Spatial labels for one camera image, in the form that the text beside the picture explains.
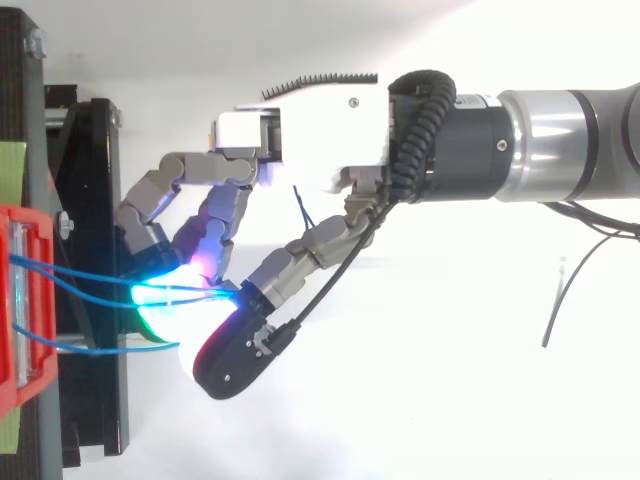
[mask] white wall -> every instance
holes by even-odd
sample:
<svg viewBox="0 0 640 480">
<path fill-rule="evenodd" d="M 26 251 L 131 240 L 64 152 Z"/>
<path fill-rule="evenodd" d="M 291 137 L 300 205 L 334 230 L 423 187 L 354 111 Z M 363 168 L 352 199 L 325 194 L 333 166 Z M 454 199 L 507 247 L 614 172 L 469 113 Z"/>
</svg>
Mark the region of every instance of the white wall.
<svg viewBox="0 0 640 480">
<path fill-rule="evenodd" d="M 79 82 L 124 111 L 123 190 L 164 153 L 206 148 L 220 111 L 309 72 L 375 70 L 387 82 L 437 68 L 461 92 L 492 94 L 640 81 L 631 1 L 20 3 L 49 33 L 49 80 Z M 60 5 L 80 20 L 64 20 Z M 202 195 L 186 192 L 163 215 L 168 231 Z M 340 208 L 306 200 L 314 218 Z M 637 218 L 636 202 L 596 206 Z M 259 189 L 230 278 L 301 226 L 289 188 Z M 637 478 L 637 245 L 612 241 L 594 256 L 550 348 L 539 346 L 559 257 L 572 267 L 597 240 L 538 205 L 400 207 L 239 397 L 209 399 L 176 352 L 131 356 L 131 446 L 113 459 L 86 451 L 65 478 Z"/>
</svg>

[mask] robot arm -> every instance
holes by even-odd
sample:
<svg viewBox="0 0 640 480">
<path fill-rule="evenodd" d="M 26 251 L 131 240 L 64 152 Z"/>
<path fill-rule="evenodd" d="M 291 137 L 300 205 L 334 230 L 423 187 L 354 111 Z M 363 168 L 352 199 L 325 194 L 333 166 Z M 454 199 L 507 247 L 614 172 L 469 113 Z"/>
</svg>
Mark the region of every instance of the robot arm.
<svg viewBox="0 0 640 480">
<path fill-rule="evenodd" d="M 640 197 L 640 85 L 507 91 L 494 99 L 456 97 L 450 79 L 437 72 L 408 74 L 388 91 L 375 81 L 304 77 L 271 90 L 264 103 L 220 116 L 215 152 L 168 155 L 118 209 L 118 225 L 147 278 L 154 268 L 197 258 L 216 283 L 264 162 L 282 161 L 295 178 L 321 190 L 352 187 L 344 216 L 274 251 L 243 282 L 237 310 L 194 363 L 196 381 L 212 397 L 241 392 L 286 348 L 300 322 L 276 329 L 266 318 L 308 275 L 367 246 L 391 203 Z M 152 222 L 182 183 L 213 190 L 169 244 Z"/>
</svg>

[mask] blue light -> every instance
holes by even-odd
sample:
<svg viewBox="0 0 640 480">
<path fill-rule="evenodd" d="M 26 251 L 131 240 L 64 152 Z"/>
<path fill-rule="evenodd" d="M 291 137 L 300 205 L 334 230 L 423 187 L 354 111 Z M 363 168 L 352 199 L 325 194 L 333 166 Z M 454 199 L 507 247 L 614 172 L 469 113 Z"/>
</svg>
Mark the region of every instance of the blue light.
<svg viewBox="0 0 640 480">
<path fill-rule="evenodd" d="M 146 283 L 150 285 L 180 285 L 186 287 L 207 287 L 202 276 L 202 267 L 197 263 L 182 265 L 172 272 L 152 278 Z M 206 292 L 194 292 L 173 289 L 158 289 L 144 286 L 131 288 L 131 298 L 137 305 L 155 302 L 173 302 L 192 298 L 203 298 L 211 295 Z M 140 307 L 138 313 L 142 321 L 153 335 L 165 342 L 192 343 L 191 339 L 201 337 L 206 332 L 206 341 L 227 317 L 235 311 L 228 294 L 216 295 L 216 300 L 173 305 L 166 307 Z"/>
</svg>

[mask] gray metal cylinder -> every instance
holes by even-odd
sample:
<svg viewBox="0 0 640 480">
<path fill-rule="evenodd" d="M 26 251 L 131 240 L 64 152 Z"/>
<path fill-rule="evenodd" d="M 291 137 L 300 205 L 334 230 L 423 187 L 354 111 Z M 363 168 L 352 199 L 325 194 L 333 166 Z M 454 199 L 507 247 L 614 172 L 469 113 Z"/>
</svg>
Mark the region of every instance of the gray metal cylinder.
<svg viewBox="0 0 640 480">
<path fill-rule="evenodd" d="M 640 197 L 640 84 L 622 90 L 577 92 L 594 113 L 593 173 L 579 200 Z"/>
<path fill-rule="evenodd" d="M 515 149 L 503 202 L 554 202 L 572 195 L 585 169 L 588 131 L 567 91 L 506 91 L 498 96 L 513 123 Z"/>
</svg>

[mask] black metal frame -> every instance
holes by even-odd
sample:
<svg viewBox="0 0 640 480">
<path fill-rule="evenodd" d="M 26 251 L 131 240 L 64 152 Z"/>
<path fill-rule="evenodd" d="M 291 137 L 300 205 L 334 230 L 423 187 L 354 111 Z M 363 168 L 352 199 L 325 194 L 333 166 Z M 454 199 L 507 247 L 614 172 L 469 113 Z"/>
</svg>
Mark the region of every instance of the black metal frame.
<svg viewBox="0 0 640 480">
<path fill-rule="evenodd" d="M 46 96 L 68 98 L 68 86 L 49 86 Z M 47 131 L 49 170 L 61 209 L 75 223 L 68 240 L 57 236 L 55 258 L 77 270 L 119 276 L 124 249 L 115 230 L 114 205 L 120 200 L 118 130 L 111 121 L 115 107 L 106 99 L 58 105 L 68 109 L 63 126 Z M 92 295 L 130 301 L 126 289 L 78 279 Z M 58 289 L 59 334 L 84 337 L 89 346 L 124 346 L 131 313 L 85 303 Z M 59 356 L 60 412 L 64 467 L 80 465 L 80 447 L 104 445 L 107 456 L 129 445 L 127 360 L 124 355 Z"/>
<path fill-rule="evenodd" d="M 0 8 L 0 141 L 26 143 L 22 203 L 48 212 L 42 62 L 25 49 L 36 28 L 22 10 Z M 62 480 L 59 411 L 54 380 L 22 406 L 18 453 L 0 456 L 0 478 Z"/>
<path fill-rule="evenodd" d="M 0 8 L 0 141 L 27 145 L 22 204 L 54 218 L 65 210 L 75 221 L 67 241 L 56 238 L 56 263 L 119 275 L 124 250 L 113 221 L 120 199 L 114 106 L 106 99 L 70 104 L 68 88 L 47 88 L 47 107 L 70 111 L 61 129 L 46 131 L 42 61 L 25 42 L 36 28 L 22 10 Z M 128 298 L 113 286 L 77 286 L 115 301 Z M 62 291 L 56 291 L 56 303 L 59 333 L 81 335 L 88 345 L 124 344 L 129 319 L 123 312 Z M 100 444 L 109 456 L 129 444 L 126 357 L 61 355 L 59 378 L 22 406 L 18 453 L 0 456 L 0 478 L 62 480 L 63 457 L 64 466 L 78 466 L 79 447 Z"/>
</svg>

